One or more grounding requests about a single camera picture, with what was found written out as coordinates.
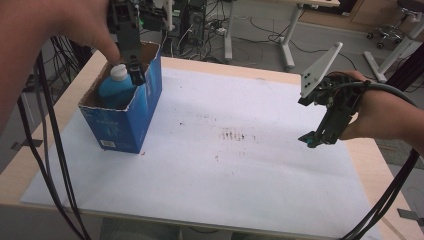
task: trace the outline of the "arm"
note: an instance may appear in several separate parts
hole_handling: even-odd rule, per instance
[[[345,72],[365,80],[359,72]],[[340,139],[359,137],[400,139],[424,156],[424,111],[383,91],[368,90],[362,97],[358,118]]]
[[[99,49],[111,64],[119,50],[106,25],[107,0],[0,1],[0,135],[28,74],[51,36]]]

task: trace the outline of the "white bottle cap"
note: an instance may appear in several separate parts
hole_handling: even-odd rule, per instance
[[[110,76],[115,81],[123,81],[127,78],[127,67],[125,64],[119,64],[110,70]]]

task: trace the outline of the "chair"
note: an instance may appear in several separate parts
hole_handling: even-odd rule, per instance
[[[421,15],[424,12],[424,3],[418,0],[398,0],[398,9],[403,13],[403,16],[395,25],[384,25],[376,27],[367,34],[368,39],[374,37],[374,33],[380,35],[380,39],[377,43],[377,48],[382,49],[384,47],[383,41],[385,39],[392,40],[395,44],[399,44],[405,38],[405,33],[400,30],[400,26],[410,17],[412,22],[419,22]]]

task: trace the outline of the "blue bottle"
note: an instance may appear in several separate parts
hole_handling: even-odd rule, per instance
[[[135,89],[125,64],[119,64],[110,70],[110,77],[102,82],[98,93],[105,108],[125,109]]]

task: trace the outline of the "cardboard box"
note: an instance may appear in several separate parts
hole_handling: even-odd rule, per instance
[[[123,110],[106,109],[97,89],[109,76],[106,64],[78,106],[101,148],[139,153],[162,92],[160,45],[141,42],[141,57],[146,83],[138,86],[131,102]]]

